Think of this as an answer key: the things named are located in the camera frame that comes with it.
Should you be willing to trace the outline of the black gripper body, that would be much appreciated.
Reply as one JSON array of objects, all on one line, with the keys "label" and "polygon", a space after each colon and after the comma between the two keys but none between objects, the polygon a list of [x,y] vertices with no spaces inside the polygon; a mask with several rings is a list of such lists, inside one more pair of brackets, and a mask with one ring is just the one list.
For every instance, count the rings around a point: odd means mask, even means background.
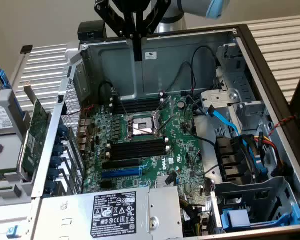
[{"label": "black gripper body", "polygon": [[123,14],[120,17],[112,7],[108,6],[107,24],[111,28],[156,28],[163,19],[163,1],[156,0],[150,13],[144,19],[144,12],[150,0],[113,0],[117,9]]}]

